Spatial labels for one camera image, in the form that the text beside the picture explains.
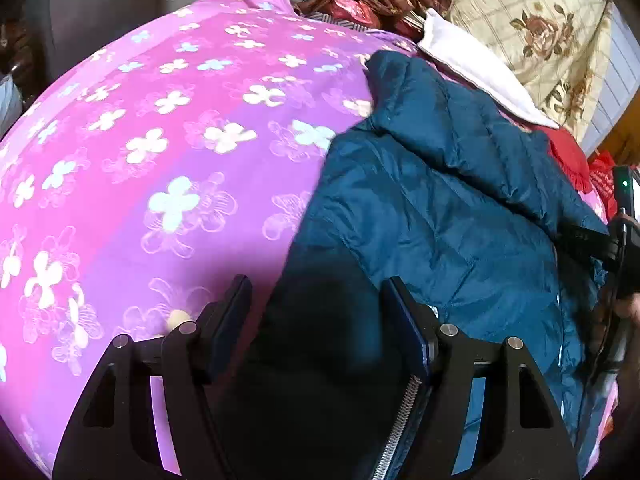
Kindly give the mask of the right hand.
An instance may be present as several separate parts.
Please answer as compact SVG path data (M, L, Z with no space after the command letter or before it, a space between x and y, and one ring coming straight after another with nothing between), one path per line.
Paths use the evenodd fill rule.
M613 287L603 287L593 310L593 322L591 350L596 374L618 372L639 327L638 292L620 299Z

